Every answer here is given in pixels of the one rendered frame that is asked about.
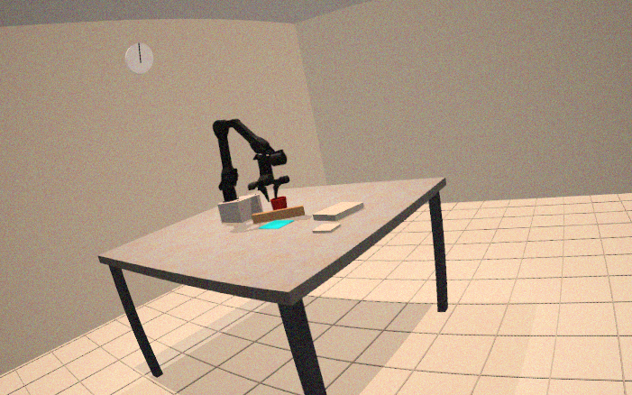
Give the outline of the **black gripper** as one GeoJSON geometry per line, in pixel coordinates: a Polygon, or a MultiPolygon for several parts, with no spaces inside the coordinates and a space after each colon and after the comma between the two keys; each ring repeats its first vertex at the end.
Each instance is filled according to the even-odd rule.
{"type": "MultiPolygon", "coordinates": [[[[269,172],[270,172],[270,173],[272,173],[272,174],[273,174],[273,169],[272,169],[272,166],[268,167],[267,169],[260,170],[260,174],[261,174],[261,173],[263,173],[263,174],[267,174],[267,171],[268,171],[268,170],[269,170],[269,172]]],[[[273,174],[273,175],[274,175],[274,174],[273,174]]],[[[273,186],[273,192],[274,192],[274,198],[275,198],[275,200],[277,200],[277,193],[278,193],[278,188],[279,188],[279,186],[280,186],[281,184],[285,184],[285,183],[289,183],[289,176],[288,176],[288,175],[287,175],[287,176],[282,176],[282,177],[279,177],[278,179],[274,179],[274,180],[270,183],[270,184],[273,184],[273,185],[274,185],[274,186],[273,186]]],[[[260,190],[260,191],[264,194],[264,196],[267,198],[267,200],[270,202],[270,197],[269,197],[268,190],[267,190],[267,188],[266,188],[266,187],[264,187],[264,186],[263,186],[263,187],[260,187],[260,185],[259,185],[258,181],[251,182],[251,183],[248,185],[248,189],[249,189],[249,190],[255,189],[255,188],[257,188],[257,187],[258,187],[258,190],[260,190]]]]}

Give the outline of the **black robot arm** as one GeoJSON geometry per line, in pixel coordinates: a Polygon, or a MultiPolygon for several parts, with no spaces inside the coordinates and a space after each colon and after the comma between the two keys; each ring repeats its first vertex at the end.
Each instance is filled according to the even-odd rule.
{"type": "MultiPolygon", "coordinates": [[[[257,136],[239,120],[215,120],[213,124],[213,130],[215,136],[218,138],[218,144],[220,149],[220,157],[223,165],[222,169],[222,181],[219,185],[220,190],[223,191],[224,202],[231,202],[236,199],[237,193],[235,187],[238,181],[238,171],[232,165],[231,155],[229,151],[229,143],[227,139],[227,134],[229,128],[233,127],[237,133],[239,133],[245,140],[250,143],[250,146],[253,151],[258,154],[255,154],[254,160],[257,160],[259,170],[267,169],[271,165],[277,166],[281,164],[286,164],[287,157],[283,150],[274,151],[270,144],[264,140],[263,138],[257,136]],[[259,155],[259,153],[261,155],[259,155]],[[269,154],[269,156],[266,156],[269,154]]],[[[261,173],[258,182],[260,187],[269,186],[270,183],[274,180],[273,174],[267,171],[267,174],[261,173]]]]}

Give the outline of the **red cup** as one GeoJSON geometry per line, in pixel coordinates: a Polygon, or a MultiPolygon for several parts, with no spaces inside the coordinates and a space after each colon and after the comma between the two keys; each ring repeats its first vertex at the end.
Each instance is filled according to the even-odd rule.
{"type": "Polygon", "coordinates": [[[286,197],[277,197],[277,200],[275,200],[275,198],[272,198],[270,199],[270,204],[271,204],[272,210],[287,208],[286,197]]]}

